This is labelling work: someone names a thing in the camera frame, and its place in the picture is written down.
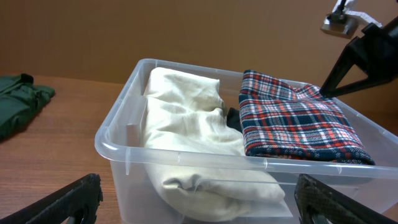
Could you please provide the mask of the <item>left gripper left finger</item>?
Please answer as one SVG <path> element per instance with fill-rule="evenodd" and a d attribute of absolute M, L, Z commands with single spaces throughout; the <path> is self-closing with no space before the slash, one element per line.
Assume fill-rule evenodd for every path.
<path fill-rule="evenodd" d="M 97 218 L 96 212 L 102 201 L 100 176 L 87 174 L 22 210 L 2 218 L 1 223 L 94 224 Z"/>

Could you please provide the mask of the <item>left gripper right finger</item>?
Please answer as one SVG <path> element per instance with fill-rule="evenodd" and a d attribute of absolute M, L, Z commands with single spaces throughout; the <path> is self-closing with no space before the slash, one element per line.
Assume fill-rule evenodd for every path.
<path fill-rule="evenodd" d="M 307 174 L 294 192 L 300 224 L 397 224 Z"/>

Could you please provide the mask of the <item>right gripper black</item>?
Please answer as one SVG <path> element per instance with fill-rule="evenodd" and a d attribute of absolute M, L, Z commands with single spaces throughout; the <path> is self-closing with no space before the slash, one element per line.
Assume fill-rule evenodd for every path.
<path fill-rule="evenodd" d="M 325 98 L 365 90 L 397 78 L 397 17 L 382 27 L 370 23 L 362 32 L 362 38 L 356 37 L 346 45 L 320 88 L 320 94 Z M 354 65 L 367 77 L 339 87 Z"/>

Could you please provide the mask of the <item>red plaid cloth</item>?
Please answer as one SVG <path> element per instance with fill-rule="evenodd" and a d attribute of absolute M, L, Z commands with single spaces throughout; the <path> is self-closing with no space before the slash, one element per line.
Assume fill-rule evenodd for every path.
<path fill-rule="evenodd" d="M 245 155 L 373 166 L 340 107 L 319 90 L 244 71 L 238 99 Z"/>

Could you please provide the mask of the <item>green cloth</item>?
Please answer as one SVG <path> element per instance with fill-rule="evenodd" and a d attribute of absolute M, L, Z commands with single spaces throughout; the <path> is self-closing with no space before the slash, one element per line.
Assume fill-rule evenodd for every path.
<path fill-rule="evenodd" d="M 31 75 L 1 77 L 1 140 L 23 130 L 46 106 L 55 90 L 35 85 Z"/>

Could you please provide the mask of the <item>black cloth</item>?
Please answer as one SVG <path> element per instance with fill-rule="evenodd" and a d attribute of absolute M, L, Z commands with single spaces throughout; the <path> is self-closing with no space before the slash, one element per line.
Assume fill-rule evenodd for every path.
<path fill-rule="evenodd" d="M 239 110 L 230 108 L 226 116 L 226 124 L 229 128 L 233 128 L 242 133 L 242 127 L 240 122 Z"/>

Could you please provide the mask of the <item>clear plastic storage container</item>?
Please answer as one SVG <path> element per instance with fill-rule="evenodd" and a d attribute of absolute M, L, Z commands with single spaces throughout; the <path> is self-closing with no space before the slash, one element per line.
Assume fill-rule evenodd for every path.
<path fill-rule="evenodd" d="M 146 122 L 144 90 L 150 73 L 157 67 L 215 78 L 227 106 L 238 106 L 242 73 L 157 59 L 140 60 L 95 136 L 98 154 L 111 164 L 123 223 L 191 223 L 162 200 L 146 172 L 147 165 L 168 165 L 176 169 L 225 169 L 223 182 L 238 182 L 237 171 L 258 171 L 273 176 L 285 192 L 281 205 L 255 203 L 253 211 L 236 223 L 298 223 L 294 199 L 300 174 L 309 174 L 364 206 L 383 213 L 397 203 L 397 137 L 350 106 L 339 102 L 375 164 L 362 166 L 328 162 L 227 156 L 196 152 L 146 149 L 142 129 Z"/>

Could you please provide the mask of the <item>cream white cloth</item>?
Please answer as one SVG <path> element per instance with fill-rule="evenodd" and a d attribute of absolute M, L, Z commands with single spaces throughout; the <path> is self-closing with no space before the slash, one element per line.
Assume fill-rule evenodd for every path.
<path fill-rule="evenodd" d="M 195 156 L 242 156 L 243 135 L 226 124 L 219 86 L 217 79 L 153 69 L 145 91 L 144 146 Z M 203 222 L 229 221 L 284 204 L 282 188 L 261 171 L 161 164 L 148 164 L 146 171 L 163 200 Z"/>

